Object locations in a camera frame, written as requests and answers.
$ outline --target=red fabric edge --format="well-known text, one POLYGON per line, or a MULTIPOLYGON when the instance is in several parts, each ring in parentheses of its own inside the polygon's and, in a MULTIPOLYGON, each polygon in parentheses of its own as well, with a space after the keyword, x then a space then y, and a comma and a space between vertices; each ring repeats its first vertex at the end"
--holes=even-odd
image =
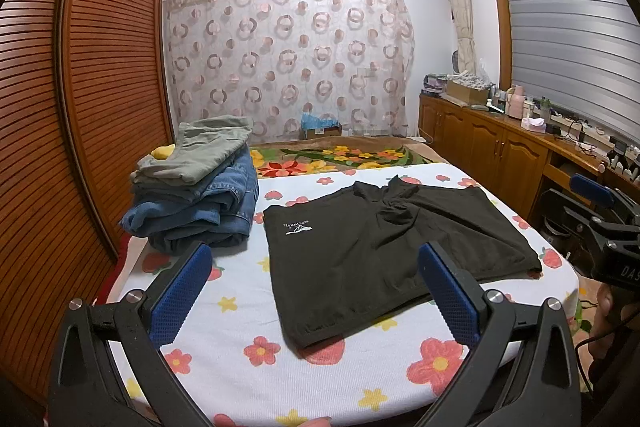
POLYGON ((127 262, 127 250, 129 250, 129 239, 131 239, 131 235, 125 232, 120 238, 120 249, 118 250, 118 261, 116 266, 114 266, 113 270, 104 280, 102 286, 100 286, 100 291, 98 291, 98 296, 95 298, 95 304, 106 304, 107 299, 109 297, 109 292, 113 285, 116 283, 119 275, 122 273, 122 269, 124 268, 124 264, 127 262))

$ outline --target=yellow cloth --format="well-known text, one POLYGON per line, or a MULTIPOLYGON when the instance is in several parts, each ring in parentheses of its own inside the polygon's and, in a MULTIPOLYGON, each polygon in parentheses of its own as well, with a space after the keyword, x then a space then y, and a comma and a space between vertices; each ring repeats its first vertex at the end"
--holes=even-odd
POLYGON ((175 143, 171 145, 165 145, 164 147, 158 147, 157 149, 153 149, 151 151, 151 156, 153 156, 156 160, 166 160, 171 156, 171 153, 175 149, 175 143))

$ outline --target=patterned curtain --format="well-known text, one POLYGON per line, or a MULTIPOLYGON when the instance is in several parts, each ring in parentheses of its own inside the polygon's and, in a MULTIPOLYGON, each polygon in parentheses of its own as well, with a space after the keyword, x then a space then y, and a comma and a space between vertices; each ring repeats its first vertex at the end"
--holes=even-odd
POLYGON ((406 135, 414 32, 404 0, 164 0, 178 123, 247 116, 253 142, 299 139, 304 112, 406 135))

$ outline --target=wooden wardrobe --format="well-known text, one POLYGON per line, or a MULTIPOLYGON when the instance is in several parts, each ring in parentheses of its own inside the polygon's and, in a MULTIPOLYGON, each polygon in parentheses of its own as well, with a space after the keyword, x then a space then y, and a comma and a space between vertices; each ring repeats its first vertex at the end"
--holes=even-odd
POLYGON ((0 370, 46 402, 68 302, 113 269, 136 161, 173 141, 161 0, 0 8, 0 370))

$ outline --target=cardboard box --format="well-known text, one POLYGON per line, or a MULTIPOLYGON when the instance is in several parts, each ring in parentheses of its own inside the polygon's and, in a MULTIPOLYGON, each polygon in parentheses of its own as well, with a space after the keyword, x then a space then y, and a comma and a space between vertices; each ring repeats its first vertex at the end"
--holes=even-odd
POLYGON ((337 125, 335 127, 325 127, 324 129, 309 129, 306 131, 302 131, 302 139, 303 140, 313 140, 314 138, 324 138, 325 136, 341 136, 342 131, 340 130, 340 126, 337 125))
POLYGON ((447 82, 447 94, 453 98, 462 100, 462 102, 468 103, 468 105, 474 105, 475 103, 486 105, 486 100, 489 98, 488 89, 470 89, 469 87, 461 86, 453 82, 453 80, 447 82))

